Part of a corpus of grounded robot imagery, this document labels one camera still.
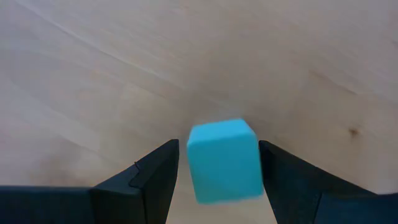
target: blue cube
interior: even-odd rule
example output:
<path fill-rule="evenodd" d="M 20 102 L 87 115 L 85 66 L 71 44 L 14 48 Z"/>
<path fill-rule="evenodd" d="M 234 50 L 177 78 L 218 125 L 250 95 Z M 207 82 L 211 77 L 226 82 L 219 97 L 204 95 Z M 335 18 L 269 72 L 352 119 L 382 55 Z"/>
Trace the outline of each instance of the blue cube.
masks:
<path fill-rule="evenodd" d="M 264 193 L 257 137 L 243 119 L 194 126 L 187 156 L 198 203 Z"/>

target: foam cube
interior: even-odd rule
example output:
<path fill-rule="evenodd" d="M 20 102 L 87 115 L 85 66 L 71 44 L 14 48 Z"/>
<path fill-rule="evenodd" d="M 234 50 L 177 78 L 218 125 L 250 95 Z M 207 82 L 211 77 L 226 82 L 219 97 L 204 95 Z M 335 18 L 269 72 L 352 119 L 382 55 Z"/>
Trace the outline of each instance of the foam cube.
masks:
<path fill-rule="evenodd" d="M 241 200 L 264 193 L 257 137 L 243 119 L 194 126 L 187 156 L 198 203 Z"/>

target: wooden surface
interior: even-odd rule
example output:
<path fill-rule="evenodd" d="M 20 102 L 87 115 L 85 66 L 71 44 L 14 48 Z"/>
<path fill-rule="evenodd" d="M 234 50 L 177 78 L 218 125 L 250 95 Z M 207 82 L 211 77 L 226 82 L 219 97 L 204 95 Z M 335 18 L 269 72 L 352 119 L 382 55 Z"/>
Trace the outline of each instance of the wooden surface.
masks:
<path fill-rule="evenodd" d="M 94 185 L 179 138 L 169 223 L 274 223 L 193 198 L 190 127 L 235 117 L 397 192 L 398 1 L 0 1 L 0 184 Z"/>

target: black plastic part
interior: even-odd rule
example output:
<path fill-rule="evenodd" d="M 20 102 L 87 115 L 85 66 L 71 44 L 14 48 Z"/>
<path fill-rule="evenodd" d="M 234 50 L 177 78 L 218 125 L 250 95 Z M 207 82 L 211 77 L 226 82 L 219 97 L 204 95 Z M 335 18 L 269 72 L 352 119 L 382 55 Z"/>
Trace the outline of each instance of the black plastic part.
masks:
<path fill-rule="evenodd" d="M 178 157 L 173 139 L 93 188 L 0 187 L 1 223 L 164 224 Z"/>
<path fill-rule="evenodd" d="M 398 194 L 376 195 L 260 141 L 264 187 L 278 224 L 398 223 Z"/>

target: wood grain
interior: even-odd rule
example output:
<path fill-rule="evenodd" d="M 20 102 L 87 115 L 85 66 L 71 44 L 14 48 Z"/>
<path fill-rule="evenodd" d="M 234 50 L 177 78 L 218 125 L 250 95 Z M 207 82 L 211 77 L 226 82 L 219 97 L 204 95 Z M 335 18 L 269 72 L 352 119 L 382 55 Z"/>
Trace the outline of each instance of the wood grain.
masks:
<path fill-rule="evenodd" d="M 3 0 L 0 30 L 0 184 L 93 185 L 193 124 L 243 117 L 398 191 L 397 1 Z M 267 203 L 196 205 L 182 147 L 169 222 L 190 217 L 275 222 Z"/>

